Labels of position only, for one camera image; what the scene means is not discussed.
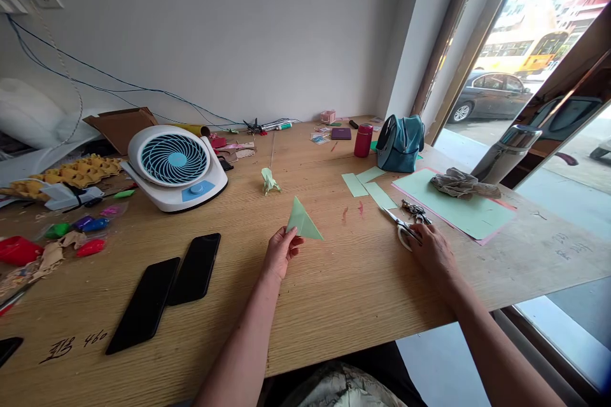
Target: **desk fan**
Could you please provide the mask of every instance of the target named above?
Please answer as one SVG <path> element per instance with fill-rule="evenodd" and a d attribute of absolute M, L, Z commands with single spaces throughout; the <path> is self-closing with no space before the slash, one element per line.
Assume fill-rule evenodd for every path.
<path fill-rule="evenodd" d="M 180 127 L 147 127 L 134 135 L 127 153 L 123 169 L 163 212 L 198 207 L 227 187 L 208 139 Z"/>

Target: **hand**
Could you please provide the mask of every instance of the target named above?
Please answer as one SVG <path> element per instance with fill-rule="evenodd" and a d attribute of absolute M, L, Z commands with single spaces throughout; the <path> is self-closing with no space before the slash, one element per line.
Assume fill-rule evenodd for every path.
<path fill-rule="evenodd" d="M 296 236 L 297 228 L 292 228 L 287 233 L 286 226 L 282 226 L 272 235 L 267 244 L 262 274 L 270 273 L 277 276 L 280 281 L 284 280 L 288 262 L 299 254 L 298 246 L 305 242 L 303 237 Z"/>
<path fill-rule="evenodd" d="M 422 237 L 422 246 L 412 237 L 406 237 L 409 247 L 436 286 L 444 287 L 449 281 L 460 277 L 450 243 L 435 226 L 412 224 L 410 228 Z"/>

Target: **wooden desk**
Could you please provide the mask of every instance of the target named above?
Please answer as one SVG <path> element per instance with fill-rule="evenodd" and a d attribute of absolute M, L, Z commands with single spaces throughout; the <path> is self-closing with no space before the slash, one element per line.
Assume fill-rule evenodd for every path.
<path fill-rule="evenodd" d="M 248 297 L 267 240 L 288 221 L 295 195 L 325 241 L 308 240 L 289 267 L 272 329 L 268 375 L 451 322 L 449 309 L 399 244 L 395 225 L 370 197 L 353 198 L 342 180 L 343 173 L 374 166 L 375 155 L 355 158 L 354 140 L 340 141 L 331 152 L 335 141 L 316 145 L 309 140 L 313 130 L 307 123 L 256 136 L 256 156 L 236 163 L 225 192 L 190 212 L 161 213 L 141 192 L 130 198 L 104 252 L 68 259 L 0 318 L 0 338 L 25 339 L 0 369 L 0 404 L 152 406 L 190 399 Z M 460 166 L 428 146 L 422 155 L 419 168 Z M 283 191 L 265 197 L 260 171 L 269 165 Z M 376 179 L 396 202 L 403 196 L 390 184 L 398 177 L 387 173 Z M 438 223 L 488 309 L 611 275 L 609 244 L 503 191 L 518 215 L 485 247 Z M 39 208 L 20 214 L 24 210 L 15 207 L 0 210 L 2 235 L 31 237 L 52 222 L 34 222 Z M 74 221 L 81 214 L 63 216 Z M 191 239 L 212 232 L 223 238 L 207 296 L 167 308 L 151 341 L 105 356 L 146 266 L 183 256 Z M 85 346 L 85 339 L 102 329 L 107 337 Z M 66 355 L 40 364 L 53 344 L 72 337 Z"/>

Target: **smartphone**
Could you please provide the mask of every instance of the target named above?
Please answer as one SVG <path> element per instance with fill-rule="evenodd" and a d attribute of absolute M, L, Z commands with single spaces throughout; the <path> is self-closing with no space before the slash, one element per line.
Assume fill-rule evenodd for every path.
<path fill-rule="evenodd" d="M 206 295 L 220 241 L 219 233 L 195 237 L 191 241 L 168 305 L 191 302 Z"/>
<path fill-rule="evenodd" d="M 0 367 L 17 351 L 24 340 L 21 337 L 10 337 L 0 340 Z"/>
<path fill-rule="evenodd" d="M 180 258 L 172 258 L 146 268 L 108 344 L 107 355 L 153 338 L 179 264 Z"/>

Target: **bus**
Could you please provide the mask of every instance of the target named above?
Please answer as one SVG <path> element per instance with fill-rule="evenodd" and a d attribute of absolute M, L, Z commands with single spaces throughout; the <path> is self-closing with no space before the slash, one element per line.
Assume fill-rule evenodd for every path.
<path fill-rule="evenodd" d="M 568 38 L 566 31 L 507 31 L 490 34 L 474 70 L 511 73 L 519 78 L 540 74 Z"/>

